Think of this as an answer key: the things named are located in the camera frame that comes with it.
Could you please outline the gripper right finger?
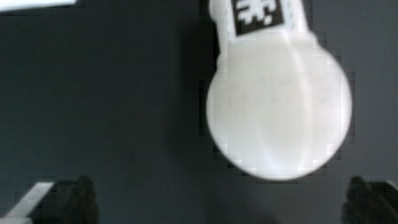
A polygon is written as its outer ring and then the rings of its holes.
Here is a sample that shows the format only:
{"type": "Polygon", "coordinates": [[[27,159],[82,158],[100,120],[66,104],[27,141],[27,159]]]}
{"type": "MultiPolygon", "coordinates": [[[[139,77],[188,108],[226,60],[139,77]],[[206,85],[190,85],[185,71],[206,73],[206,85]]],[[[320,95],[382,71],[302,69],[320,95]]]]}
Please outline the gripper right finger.
{"type": "Polygon", "coordinates": [[[398,182],[350,179],[341,224],[398,224],[398,182]]]}

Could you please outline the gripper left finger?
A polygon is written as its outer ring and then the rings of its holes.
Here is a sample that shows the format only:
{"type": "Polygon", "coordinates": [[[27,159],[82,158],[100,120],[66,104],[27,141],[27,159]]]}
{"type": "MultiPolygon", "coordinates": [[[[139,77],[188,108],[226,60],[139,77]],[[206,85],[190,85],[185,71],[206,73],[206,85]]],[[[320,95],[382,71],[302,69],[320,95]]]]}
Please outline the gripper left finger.
{"type": "Polygon", "coordinates": [[[100,224],[94,183],[87,176],[75,181],[37,182],[0,224],[100,224]]]}

